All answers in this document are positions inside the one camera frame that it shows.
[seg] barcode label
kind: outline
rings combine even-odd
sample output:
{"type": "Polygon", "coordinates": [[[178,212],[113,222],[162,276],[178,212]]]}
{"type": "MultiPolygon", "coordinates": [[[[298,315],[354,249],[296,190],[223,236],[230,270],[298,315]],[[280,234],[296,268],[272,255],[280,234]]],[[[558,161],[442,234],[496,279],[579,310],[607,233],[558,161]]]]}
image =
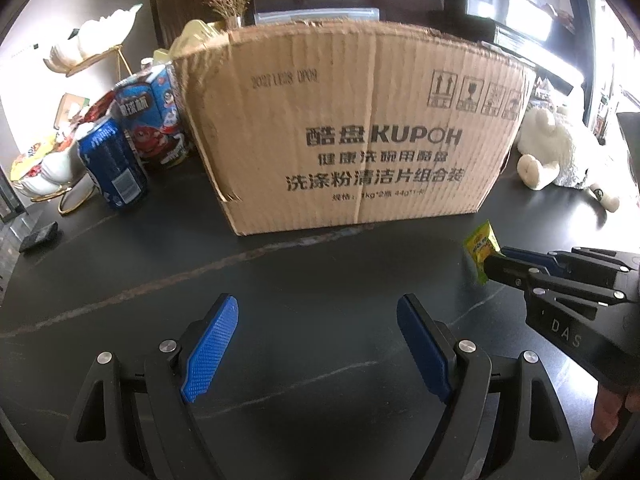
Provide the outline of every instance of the barcode label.
{"type": "Polygon", "coordinates": [[[125,170],[120,176],[114,178],[111,183],[125,204],[134,200],[140,194],[140,186],[133,178],[131,170],[125,170]]]}

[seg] candy wrapper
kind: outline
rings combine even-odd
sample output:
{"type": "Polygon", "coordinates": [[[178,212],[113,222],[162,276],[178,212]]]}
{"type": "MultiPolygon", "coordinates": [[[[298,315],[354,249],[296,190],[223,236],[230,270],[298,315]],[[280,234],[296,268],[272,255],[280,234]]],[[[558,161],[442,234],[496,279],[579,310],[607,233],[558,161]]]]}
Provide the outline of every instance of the candy wrapper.
{"type": "Polygon", "coordinates": [[[115,101],[118,124],[146,168],[170,168],[185,159],[186,140],[165,65],[118,83],[115,101]]]}
{"type": "Polygon", "coordinates": [[[494,229],[488,220],[465,240],[465,247],[478,268],[478,282],[484,285],[489,280],[484,273],[484,261],[490,254],[500,252],[494,229]]]}

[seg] finger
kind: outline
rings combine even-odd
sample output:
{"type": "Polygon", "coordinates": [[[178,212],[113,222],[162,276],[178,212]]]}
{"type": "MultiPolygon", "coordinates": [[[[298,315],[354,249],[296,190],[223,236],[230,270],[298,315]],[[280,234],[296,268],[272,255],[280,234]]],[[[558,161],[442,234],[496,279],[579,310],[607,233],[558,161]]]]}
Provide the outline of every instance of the finger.
{"type": "Polygon", "coordinates": [[[640,388],[633,388],[626,396],[625,407],[630,412],[640,412],[640,388]]]}
{"type": "Polygon", "coordinates": [[[621,395],[598,385],[598,395],[593,406],[591,430],[601,440],[608,438],[618,425],[618,412],[624,399],[621,395]]]}
{"type": "Polygon", "coordinates": [[[608,413],[593,412],[591,419],[591,431],[600,440],[607,440],[618,426],[618,416],[609,415],[608,413]]]}
{"type": "Polygon", "coordinates": [[[615,394],[607,390],[601,384],[598,384],[598,394],[596,395],[596,402],[594,405],[594,411],[600,408],[603,412],[615,415],[622,408],[624,397],[620,394],[615,394]]]}

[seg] white plush toy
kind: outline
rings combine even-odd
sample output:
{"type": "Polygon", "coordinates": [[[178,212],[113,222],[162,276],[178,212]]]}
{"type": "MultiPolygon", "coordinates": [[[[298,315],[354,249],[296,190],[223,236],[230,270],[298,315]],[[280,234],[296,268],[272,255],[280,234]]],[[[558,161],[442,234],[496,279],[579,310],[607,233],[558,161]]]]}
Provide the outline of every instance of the white plush toy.
{"type": "Polygon", "coordinates": [[[580,120],[572,120],[566,108],[556,113],[546,108],[527,111],[516,142],[522,154],[518,174],[533,190],[555,183],[557,186],[590,188],[602,206],[615,212],[620,206],[617,196],[605,193],[597,184],[602,170],[603,148],[580,120]]]}

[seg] yellow plastic bag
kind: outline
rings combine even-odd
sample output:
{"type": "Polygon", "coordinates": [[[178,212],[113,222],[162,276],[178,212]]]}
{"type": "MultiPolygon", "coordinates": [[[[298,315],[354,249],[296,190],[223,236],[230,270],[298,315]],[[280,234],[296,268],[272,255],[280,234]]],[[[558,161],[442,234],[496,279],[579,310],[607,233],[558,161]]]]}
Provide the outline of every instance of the yellow plastic bag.
{"type": "Polygon", "coordinates": [[[40,142],[36,142],[26,153],[18,155],[11,165],[9,180],[17,182],[27,175],[31,168],[42,162],[42,159],[49,155],[56,147],[56,133],[42,137],[40,142]]]}
{"type": "Polygon", "coordinates": [[[494,229],[488,220],[465,240],[465,247],[478,268],[478,282],[484,285],[489,281],[489,278],[484,273],[484,260],[490,254],[500,252],[494,229]]]}

